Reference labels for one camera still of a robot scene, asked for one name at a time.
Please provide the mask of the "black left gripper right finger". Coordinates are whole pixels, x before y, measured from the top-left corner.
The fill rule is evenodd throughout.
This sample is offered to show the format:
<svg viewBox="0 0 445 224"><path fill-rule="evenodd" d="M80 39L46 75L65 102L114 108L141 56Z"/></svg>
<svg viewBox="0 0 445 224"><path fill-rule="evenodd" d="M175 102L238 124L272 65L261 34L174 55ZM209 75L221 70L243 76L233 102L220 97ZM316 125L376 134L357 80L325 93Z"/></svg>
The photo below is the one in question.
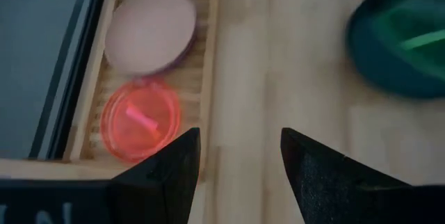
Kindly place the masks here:
<svg viewBox="0 0 445 224"><path fill-rule="evenodd" d="M283 128L286 176L305 223L443 223L444 186L412 186Z"/></svg>

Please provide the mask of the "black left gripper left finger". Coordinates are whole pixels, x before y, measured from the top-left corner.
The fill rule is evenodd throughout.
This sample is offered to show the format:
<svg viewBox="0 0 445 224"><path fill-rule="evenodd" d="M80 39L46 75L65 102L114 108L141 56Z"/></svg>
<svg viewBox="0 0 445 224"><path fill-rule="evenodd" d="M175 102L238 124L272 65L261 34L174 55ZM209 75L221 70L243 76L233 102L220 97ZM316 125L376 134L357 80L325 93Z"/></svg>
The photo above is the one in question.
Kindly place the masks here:
<svg viewBox="0 0 445 224"><path fill-rule="evenodd" d="M1 222L187 223L200 148L194 127L112 179L2 179Z"/></svg>

